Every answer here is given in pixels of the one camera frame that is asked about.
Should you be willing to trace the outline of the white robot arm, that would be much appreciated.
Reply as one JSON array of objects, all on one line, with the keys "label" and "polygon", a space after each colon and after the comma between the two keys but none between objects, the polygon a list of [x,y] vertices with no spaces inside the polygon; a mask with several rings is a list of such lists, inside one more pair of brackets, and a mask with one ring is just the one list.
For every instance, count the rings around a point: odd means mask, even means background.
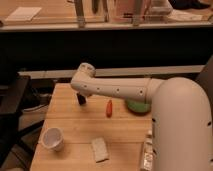
[{"label": "white robot arm", "polygon": [[152,113],[152,171],[213,171],[213,117],[205,90],[184,77],[97,78],[82,63],[71,87],[93,94],[149,103]]}]

